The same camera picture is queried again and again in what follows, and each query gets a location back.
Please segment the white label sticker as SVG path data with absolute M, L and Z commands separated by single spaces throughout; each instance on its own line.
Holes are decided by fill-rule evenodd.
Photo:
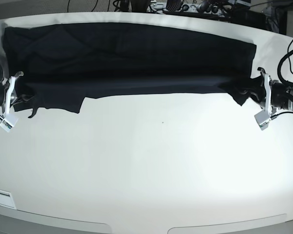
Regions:
M 0 190 L 0 206 L 14 210 L 17 209 L 12 194 L 3 190 Z

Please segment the black T-shirt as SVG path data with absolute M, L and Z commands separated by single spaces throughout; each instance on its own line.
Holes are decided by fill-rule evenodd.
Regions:
M 16 111 L 78 113 L 85 98 L 227 93 L 242 105 L 260 101 L 252 78 L 256 46 L 217 35 L 132 23 L 7 27 L 9 73 L 23 72 Z

